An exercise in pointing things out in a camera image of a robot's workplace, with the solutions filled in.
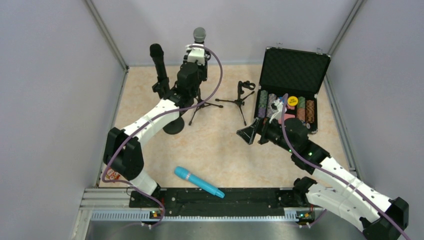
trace case lid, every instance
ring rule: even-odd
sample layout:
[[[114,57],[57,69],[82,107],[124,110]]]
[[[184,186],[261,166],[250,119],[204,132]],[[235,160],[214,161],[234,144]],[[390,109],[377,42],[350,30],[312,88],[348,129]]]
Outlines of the case lid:
[[[330,60],[327,54],[268,47],[259,84],[261,89],[282,94],[316,94],[323,83]]]

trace light wood surface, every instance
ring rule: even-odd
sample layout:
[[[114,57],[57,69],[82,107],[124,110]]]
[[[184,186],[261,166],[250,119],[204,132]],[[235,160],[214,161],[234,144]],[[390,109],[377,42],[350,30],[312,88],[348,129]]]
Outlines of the light wood surface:
[[[179,66],[166,68],[171,85],[176,80]],[[215,98],[235,100],[238,81],[258,83],[262,65],[225,65],[222,84],[210,100]],[[212,93],[220,75],[217,65],[209,66],[208,80],[200,86],[202,98]],[[124,128],[151,110],[159,101],[152,85],[156,82],[154,67],[131,67],[123,91],[115,126]],[[257,94],[246,99],[242,106],[247,124],[253,120]],[[318,133],[309,138],[326,149],[344,167],[348,167],[340,137],[330,108],[324,86],[318,97]],[[255,141],[247,145],[236,131],[244,128],[238,107],[233,103],[220,102],[224,108],[209,106],[196,113],[188,125],[193,109],[182,118],[185,127],[177,135],[158,132],[142,149],[147,173],[161,187],[195,187],[174,175],[177,166],[208,181],[216,187],[292,187],[297,178],[308,176],[291,161],[291,154],[282,148]],[[124,184],[100,183],[101,187],[126,187]]]

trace silver microphone head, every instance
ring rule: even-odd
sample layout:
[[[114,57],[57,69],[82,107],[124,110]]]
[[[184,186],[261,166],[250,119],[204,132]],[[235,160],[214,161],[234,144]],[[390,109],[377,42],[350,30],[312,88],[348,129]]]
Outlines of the silver microphone head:
[[[193,31],[193,37],[195,43],[203,43],[206,38],[206,30],[203,27],[197,27]]]

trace yellow poker chip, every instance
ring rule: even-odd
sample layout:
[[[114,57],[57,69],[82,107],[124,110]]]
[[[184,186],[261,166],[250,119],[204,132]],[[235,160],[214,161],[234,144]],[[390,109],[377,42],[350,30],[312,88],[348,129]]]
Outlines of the yellow poker chip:
[[[297,97],[291,96],[291,97],[288,98],[287,102],[288,102],[288,105],[294,107],[298,104],[299,100],[298,100]]]

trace round stand base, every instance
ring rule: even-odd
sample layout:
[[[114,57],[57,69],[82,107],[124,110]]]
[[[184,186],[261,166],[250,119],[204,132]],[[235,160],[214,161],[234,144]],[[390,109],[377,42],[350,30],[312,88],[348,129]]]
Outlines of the round stand base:
[[[181,132],[184,128],[184,119],[179,117],[163,127],[163,131],[169,135],[175,135]]]

